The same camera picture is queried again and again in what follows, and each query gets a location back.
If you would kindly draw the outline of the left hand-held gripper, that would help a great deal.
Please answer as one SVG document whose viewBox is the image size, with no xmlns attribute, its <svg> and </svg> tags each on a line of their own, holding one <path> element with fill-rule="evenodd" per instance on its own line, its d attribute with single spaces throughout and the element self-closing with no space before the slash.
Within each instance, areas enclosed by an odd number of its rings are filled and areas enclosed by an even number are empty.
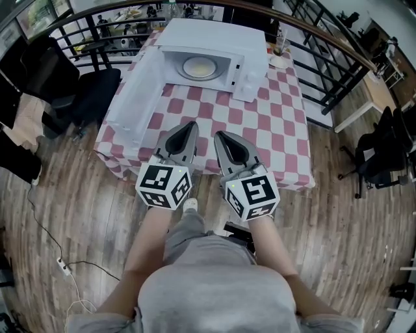
<svg viewBox="0 0 416 333">
<path fill-rule="evenodd" d="M 199 127 L 195 121 L 179 124 L 162 135 L 153 151 L 163 159 L 192 162 Z M 192 168 L 172 160 L 142 163 L 135 189 L 147 206 L 176 210 L 192 188 Z"/>
</svg>

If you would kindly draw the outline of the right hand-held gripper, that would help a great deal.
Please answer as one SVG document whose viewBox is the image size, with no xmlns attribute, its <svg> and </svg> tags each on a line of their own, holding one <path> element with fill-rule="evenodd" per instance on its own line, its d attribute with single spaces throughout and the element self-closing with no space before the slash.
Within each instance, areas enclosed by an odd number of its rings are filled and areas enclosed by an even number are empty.
<svg viewBox="0 0 416 333">
<path fill-rule="evenodd" d="M 217 131 L 214 148 L 222 171 L 222 193 L 241 221 L 271 215 L 280 201 L 273 173 L 257 148 L 240 135 Z"/>
</svg>

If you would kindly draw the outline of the white plate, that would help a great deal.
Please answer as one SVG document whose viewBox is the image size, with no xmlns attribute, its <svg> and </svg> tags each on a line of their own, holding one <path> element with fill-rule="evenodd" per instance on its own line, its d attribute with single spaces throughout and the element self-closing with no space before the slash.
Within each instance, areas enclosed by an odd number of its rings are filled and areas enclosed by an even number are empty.
<svg viewBox="0 0 416 333">
<path fill-rule="evenodd" d="M 210 65 L 211 66 L 211 73 L 207 76 L 203 76 L 203 77 L 199 77 L 199 76 L 195 76 L 192 73 L 192 68 L 196 65 L 196 64 L 206 64 L 206 65 Z M 196 78 L 204 78 L 204 77 L 208 77 L 212 74 L 215 73 L 216 71 L 216 64 L 213 60 L 207 58 L 207 57 L 192 57 L 187 59 L 184 63 L 183 63 L 183 71 L 191 76 L 191 77 L 196 77 Z"/>
</svg>

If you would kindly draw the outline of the white microwave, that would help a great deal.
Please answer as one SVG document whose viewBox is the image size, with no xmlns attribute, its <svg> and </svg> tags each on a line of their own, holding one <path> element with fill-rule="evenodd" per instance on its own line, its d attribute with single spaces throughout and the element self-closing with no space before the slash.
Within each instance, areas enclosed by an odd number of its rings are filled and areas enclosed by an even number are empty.
<svg viewBox="0 0 416 333">
<path fill-rule="evenodd" d="M 183 71 L 192 57 L 207 57 L 214 74 L 196 78 Z M 130 148 L 138 148 L 166 85 L 229 92 L 233 99 L 256 99 L 268 70 L 262 31 L 218 21 L 172 19 L 147 39 L 124 73 L 104 122 L 116 127 Z"/>
</svg>

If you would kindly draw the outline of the person's right forearm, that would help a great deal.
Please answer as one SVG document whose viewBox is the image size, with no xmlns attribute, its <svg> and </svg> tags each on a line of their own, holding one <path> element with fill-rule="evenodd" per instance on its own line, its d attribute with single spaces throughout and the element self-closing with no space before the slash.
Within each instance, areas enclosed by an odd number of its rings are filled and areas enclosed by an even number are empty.
<svg viewBox="0 0 416 333">
<path fill-rule="evenodd" d="M 297 275 L 274 220 L 265 215 L 249 220 L 248 225 L 255 247 L 257 263 L 284 277 Z"/>
</svg>

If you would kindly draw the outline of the person's left forearm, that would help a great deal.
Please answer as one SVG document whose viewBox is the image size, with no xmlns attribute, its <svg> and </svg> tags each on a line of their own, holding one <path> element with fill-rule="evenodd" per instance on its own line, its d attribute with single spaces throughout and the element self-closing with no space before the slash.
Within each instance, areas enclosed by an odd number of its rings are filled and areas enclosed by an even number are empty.
<svg viewBox="0 0 416 333">
<path fill-rule="evenodd" d="M 171 219 L 170 210 L 153 207 L 147 211 L 128 253 L 124 273 L 150 275 L 162 267 Z"/>
</svg>

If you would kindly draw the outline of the red white checkered tablecloth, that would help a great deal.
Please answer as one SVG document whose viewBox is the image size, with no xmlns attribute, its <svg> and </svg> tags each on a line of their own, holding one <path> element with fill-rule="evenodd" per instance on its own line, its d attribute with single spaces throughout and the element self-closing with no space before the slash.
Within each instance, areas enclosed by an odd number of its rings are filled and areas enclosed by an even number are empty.
<svg viewBox="0 0 416 333">
<path fill-rule="evenodd" d="M 104 122 L 96 138 L 95 152 L 115 176 L 126 178 L 129 171 L 137 172 L 150 158 L 163 134 L 179 124 L 195 121 L 199 139 L 194 166 L 199 173 L 220 173 L 213 137 L 224 130 L 257 147 L 279 188 L 313 188 L 304 104 L 291 55 L 284 55 L 287 68 L 269 67 L 251 103 L 235 100 L 229 92 L 166 85 L 138 148 L 130 148 L 116 127 Z"/>
</svg>

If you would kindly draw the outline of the black belt device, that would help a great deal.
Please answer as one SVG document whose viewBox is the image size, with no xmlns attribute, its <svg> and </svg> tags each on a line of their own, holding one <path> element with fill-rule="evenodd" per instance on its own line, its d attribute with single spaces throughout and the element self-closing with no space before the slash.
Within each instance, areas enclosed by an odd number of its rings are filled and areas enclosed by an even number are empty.
<svg viewBox="0 0 416 333">
<path fill-rule="evenodd" d="M 228 238 L 235 243 L 242 245 L 249 252 L 255 254 L 255 246 L 252 234 L 249 229 L 239 226 L 233 222 L 227 221 L 224 225 L 224 230 L 229 233 Z"/>
</svg>

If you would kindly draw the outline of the person's grey trousers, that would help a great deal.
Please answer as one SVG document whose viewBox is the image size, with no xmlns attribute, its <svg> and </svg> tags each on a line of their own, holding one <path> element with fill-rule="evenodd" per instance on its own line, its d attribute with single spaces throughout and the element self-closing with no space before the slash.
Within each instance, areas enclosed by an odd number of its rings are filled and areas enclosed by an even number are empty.
<svg viewBox="0 0 416 333">
<path fill-rule="evenodd" d="M 205 237 L 204 219 L 194 209 L 183 212 L 181 220 L 166 235 L 163 263 L 173 263 L 187 249 L 189 243 L 197 238 Z"/>
</svg>

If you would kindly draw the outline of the black office chair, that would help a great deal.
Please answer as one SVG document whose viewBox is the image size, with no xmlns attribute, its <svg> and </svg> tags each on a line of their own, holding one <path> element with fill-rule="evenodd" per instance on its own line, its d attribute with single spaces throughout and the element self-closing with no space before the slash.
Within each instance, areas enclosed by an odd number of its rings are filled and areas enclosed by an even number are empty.
<svg viewBox="0 0 416 333">
<path fill-rule="evenodd" d="M 40 36 L 21 56 L 26 72 L 24 93 L 50 104 L 59 117 L 68 117 L 82 138 L 85 127 L 100 126 L 120 84 L 116 68 L 81 74 L 61 50 L 56 39 Z"/>
<path fill-rule="evenodd" d="M 416 105 L 405 111 L 386 107 L 374 130 L 382 138 L 392 134 L 408 153 L 416 152 Z"/>
<path fill-rule="evenodd" d="M 385 133 L 373 131 L 362 135 L 354 153 L 346 146 L 341 146 L 340 151 L 347 154 L 354 164 L 354 169 L 339 174 L 338 179 L 342 180 L 351 174 L 358 175 L 356 199 L 362 197 L 364 183 L 367 184 L 368 189 L 373 187 L 383 189 L 406 185 L 409 182 L 409 174 L 400 175 L 396 180 L 391 175 L 393 172 L 408 171 L 407 151 L 393 130 Z"/>
</svg>

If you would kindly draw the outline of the small white bowl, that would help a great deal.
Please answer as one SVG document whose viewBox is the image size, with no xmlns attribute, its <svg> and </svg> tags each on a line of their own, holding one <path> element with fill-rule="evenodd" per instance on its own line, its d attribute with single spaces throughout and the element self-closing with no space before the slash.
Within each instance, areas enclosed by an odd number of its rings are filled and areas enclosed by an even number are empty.
<svg viewBox="0 0 416 333">
<path fill-rule="evenodd" d="M 275 54 L 268 54 L 268 63 L 274 68 L 282 70 L 285 70 L 289 67 L 285 58 L 283 58 L 282 56 L 277 56 Z"/>
</svg>

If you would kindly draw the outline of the clear cup with straw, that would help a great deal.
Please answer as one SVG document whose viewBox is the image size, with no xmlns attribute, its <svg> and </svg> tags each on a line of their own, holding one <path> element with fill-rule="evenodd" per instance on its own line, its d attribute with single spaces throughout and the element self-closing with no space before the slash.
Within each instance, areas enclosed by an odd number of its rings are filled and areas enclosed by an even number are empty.
<svg viewBox="0 0 416 333">
<path fill-rule="evenodd" d="M 289 47 L 290 42 L 287 39 L 287 30 L 280 31 L 276 37 L 276 43 L 273 53 L 277 56 L 282 56 L 285 50 Z"/>
</svg>

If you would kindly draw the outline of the person's grey shirt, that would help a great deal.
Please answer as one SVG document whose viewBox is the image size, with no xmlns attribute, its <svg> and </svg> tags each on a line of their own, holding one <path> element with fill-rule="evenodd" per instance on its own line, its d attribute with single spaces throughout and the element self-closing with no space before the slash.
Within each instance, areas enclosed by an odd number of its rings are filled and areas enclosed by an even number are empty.
<svg viewBox="0 0 416 333">
<path fill-rule="evenodd" d="M 297 317 L 288 283 L 219 236 L 192 240 L 143 284 L 134 319 L 72 315 L 67 333 L 363 333 L 358 319 Z"/>
</svg>

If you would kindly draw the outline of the beige tablecloth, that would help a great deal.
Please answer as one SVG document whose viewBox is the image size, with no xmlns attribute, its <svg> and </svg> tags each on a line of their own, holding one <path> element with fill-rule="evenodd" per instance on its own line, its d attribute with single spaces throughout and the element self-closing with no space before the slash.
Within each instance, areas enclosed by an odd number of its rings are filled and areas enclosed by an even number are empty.
<svg viewBox="0 0 416 333">
<path fill-rule="evenodd" d="M 45 106 L 44 101 L 28 94 L 22 94 L 19 101 L 12 140 L 32 153 L 38 149 L 38 137 L 44 135 L 42 116 Z"/>
</svg>

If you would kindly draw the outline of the wooden desk with white frame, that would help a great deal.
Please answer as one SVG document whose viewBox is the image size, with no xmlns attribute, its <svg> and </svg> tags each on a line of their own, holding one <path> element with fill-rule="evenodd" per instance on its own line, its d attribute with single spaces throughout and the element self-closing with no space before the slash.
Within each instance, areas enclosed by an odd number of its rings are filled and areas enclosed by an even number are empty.
<svg viewBox="0 0 416 333">
<path fill-rule="evenodd" d="M 387 85 L 383 79 L 378 79 L 372 72 L 369 72 L 346 95 L 341 106 L 349 106 L 351 109 L 341 112 L 341 116 L 346 115 L 346 118 L 335 126 L 335 133 L 340 133 L 371 109 L 379 113 L 383 113 L 386 107 L 389 107 L 391 111 L 396 109 L 396 103 Z"/>
</svg>

